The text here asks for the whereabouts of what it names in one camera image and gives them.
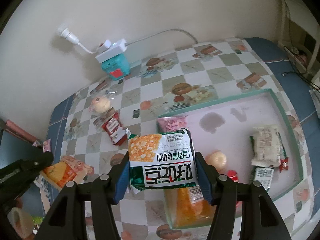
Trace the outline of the pink snack packet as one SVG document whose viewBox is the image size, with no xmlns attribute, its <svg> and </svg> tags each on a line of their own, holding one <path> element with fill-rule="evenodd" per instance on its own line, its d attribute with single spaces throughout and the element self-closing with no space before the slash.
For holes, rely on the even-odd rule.
<svg viewBox="0 0 320 240">
<path fill-rule="evenodd" d="M 164 133 L 174 132 L 188 127 L 185 116 L 158 118 L 157 125 L 159 130 Z"/>
</svg>

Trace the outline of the round cracker clear packet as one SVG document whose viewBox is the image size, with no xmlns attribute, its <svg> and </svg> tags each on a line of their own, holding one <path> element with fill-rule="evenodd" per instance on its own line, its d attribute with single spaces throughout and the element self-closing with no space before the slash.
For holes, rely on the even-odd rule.
<svg viewBox="0 0 320 240">
<path fill-rule="evenodd" d="M 284 145 L 283 145 L 283 141 L 281 138 L 280 133 L 278 132 L 278 139 L 279 139 L 279 149 L 280 149 L 280 165 L 279 165 L 279 172 L 282 172 L 283 170 L 288 170 L 289 169 L 289 158 L 287 157 Z"/>
</svg>

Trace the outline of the tape roll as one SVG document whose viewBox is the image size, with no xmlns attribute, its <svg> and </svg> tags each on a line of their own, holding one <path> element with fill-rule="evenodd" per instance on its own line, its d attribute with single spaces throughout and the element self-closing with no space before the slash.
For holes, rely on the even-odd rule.
<svg viewBox="0 0 320 240">
<path fill-rule="evenodd" d="M 29 213 L 18 207 L 13 207 L 8 214 L 8 220 L 21 239 L 34 239 L 34 223 Z"/>
</svg>

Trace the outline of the round white bun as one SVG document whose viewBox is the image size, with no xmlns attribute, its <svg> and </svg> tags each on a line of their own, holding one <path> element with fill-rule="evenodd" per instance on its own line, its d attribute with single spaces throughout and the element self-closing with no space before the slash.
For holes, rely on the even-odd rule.
<svg viewBox="0 0 320 240">
<path fill-rule="evenodd" d="M 227 157 L 221 151 L 214 151 L 205 157 L 206 163 L 216 168 L 217 172 L 221 173 L 226 169 Z"/>
</svg>

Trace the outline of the white green-edged packet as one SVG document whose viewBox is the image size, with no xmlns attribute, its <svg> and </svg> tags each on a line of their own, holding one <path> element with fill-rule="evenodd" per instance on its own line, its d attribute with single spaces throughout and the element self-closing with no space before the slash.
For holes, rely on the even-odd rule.
<svg viewBox="0 0 320 240">
<path fill-rule="evenodd" d="M 283 145 L 277 125 L 253 127 L 253 134 L 250 140 L 253 148 L 253 166 L 266 168 L 280 166 Z"/>
</svg>

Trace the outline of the small red candy packet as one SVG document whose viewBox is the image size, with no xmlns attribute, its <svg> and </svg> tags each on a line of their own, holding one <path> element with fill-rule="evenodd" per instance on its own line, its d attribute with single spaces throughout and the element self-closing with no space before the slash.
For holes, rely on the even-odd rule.
<svg viewBox="0 0 320 240">
<path fill-rule="evenodd" d="M 235 170 L 228 170 L 227 176 L 231 178 L 234 182 L 239 182 L 238 173 Z"/>
</svg>

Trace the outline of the checkered tablecloth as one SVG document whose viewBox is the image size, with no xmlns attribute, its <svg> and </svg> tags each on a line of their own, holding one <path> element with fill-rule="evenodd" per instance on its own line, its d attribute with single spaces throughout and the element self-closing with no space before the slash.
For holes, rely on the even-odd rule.
<svg viewBox="0 0 320 240">
<path fill-rule="evenodd" d="M 145 135 L 156 131 L 162 114 L 265 89 L 273 90 L 280 101 L 299 147 L 298 157 L 289 154 L 288 170 L 274 173 L 270 189 L 291 237 L 298 239 L 319 210 L 319 183 L 313 181 L 311 163 L 319 149 L 319 118 L 306 83 L 269 40 L 204 42 L 137 61 L 127 77 L 101 79 L 57 105 L 47 137 L 55 161 L 73 156 L 98 176 L 108 172 L 112 156 L 125 153 L 127 147 L 112 144 L 101 118 L 91 110 L 93 98 L 100 94 L 110 96 L 124 126 Z"/>
</svg>

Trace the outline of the red milk biscuit packet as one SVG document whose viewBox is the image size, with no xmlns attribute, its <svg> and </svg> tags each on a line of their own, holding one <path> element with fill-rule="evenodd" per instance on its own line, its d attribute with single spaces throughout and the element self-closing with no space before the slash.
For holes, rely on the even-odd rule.
<svg viewBox="0 0 320 240">
<path fill-rule="evenodd" d="M 116 146 L 122 145 L 127 139 L 126 127 L 121 123 L 118 112 L 114 113 L 101 127 L 108 134 L 112 144 Z"/>
</svg>

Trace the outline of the orange cake packet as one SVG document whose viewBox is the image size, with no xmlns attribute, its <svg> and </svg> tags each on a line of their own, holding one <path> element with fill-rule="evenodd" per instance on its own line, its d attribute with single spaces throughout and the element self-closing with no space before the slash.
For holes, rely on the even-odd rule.
<svg viewBox="0 0 320 240">
<path fill-rule="evenodd" d="M 85 176 L 93 173 L 93 166 L 89 166 L 70 155 L 64 155 L 58 163 L 52 164 L 40 172 L 44 179 L 59 191 L 69 181 L 75 181 L 79 184 L 84 181 Z"/>
</svg>

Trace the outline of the white power strip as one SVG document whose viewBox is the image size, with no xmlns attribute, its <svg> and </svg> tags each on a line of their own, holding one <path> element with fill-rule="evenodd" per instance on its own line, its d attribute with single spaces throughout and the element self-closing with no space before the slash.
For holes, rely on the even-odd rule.
<svg viewBox="0 0 320 240">
<path fill-rule="evenodd" d="M 103 63 L 119 54 L 122 54 L 127 50 L 126 44 L 127 41 L 124 38 L 114 43 L 110 40 L 106 40 L 98 47 L 95 59 L 99 63 Z"/>
</svg>

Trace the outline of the yellow transparent snack packet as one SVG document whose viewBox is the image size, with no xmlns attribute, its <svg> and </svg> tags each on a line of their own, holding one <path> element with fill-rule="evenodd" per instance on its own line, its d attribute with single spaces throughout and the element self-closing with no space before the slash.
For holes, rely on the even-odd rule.
<svg viewBox="0 0 320 240">
<path fill-rule="evenodd" d="M 199 186 L 164 190 L 165 214 L 172 229 L 208 226 L 216 207 L 203 197 Z"/>
</svg>

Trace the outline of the green white biscuit packet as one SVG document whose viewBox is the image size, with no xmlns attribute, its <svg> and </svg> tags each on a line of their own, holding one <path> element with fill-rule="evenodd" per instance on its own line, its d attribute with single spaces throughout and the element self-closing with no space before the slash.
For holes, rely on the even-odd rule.
<svg viewBox="0 0 320 240">
<path fill-rule="evenodd" d="M 253 168 L 253 181 L 258 181 L 268 192 L 274 175 L 274 169 L 270 167 L 257 167 Z"/>
</svg>

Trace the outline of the green white cracker packet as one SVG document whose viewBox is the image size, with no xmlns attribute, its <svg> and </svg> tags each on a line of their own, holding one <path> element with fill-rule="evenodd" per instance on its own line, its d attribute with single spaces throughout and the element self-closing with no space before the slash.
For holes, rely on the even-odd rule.
<svg viewBox="0 0 320 240">
<path fill-rule="evenodd" d="M 193 141 L 186 128 L 143 136 L 130 133 L 128 152 L 130 186 L 135 194 L 197 185 Z"/>
</svg>

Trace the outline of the pink wrapper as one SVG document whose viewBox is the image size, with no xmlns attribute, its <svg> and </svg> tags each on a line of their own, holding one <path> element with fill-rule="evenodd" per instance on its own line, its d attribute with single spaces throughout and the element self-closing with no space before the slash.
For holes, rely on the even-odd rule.
<svg viewBox="0 0 320 240">
<path fill-rule="evenodd" d="M 48 139 L 46 141 L 38 141 L 36 140 L 33 143 L 33 146 L 39 148 L 42 150 L 42 152 L 50 152 L 51 151 L 51 139 Z"/>
</svg>

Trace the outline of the white teal-rimmed tray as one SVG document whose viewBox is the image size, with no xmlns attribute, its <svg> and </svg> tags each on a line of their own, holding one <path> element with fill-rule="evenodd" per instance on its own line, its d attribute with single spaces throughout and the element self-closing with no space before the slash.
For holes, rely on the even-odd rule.
<svg viewBox="0 0 320 240">
<path fill-rule="evenodd" d="M 241 183 L 249 183 L 252 178 L 254 152 L 250 137 L 255 127 L 276 125 L 289 158 L 289 168 L 275 169 L 268 194 L 276 201 L 303 180 L 298 143 L 287 114 L 271 89 L 229 96 L 161 116 L 185 117 L 195 150 L 203 157 L 215 150 L 224 153 L 227 169 L 235 170 Z"/>
</svg>

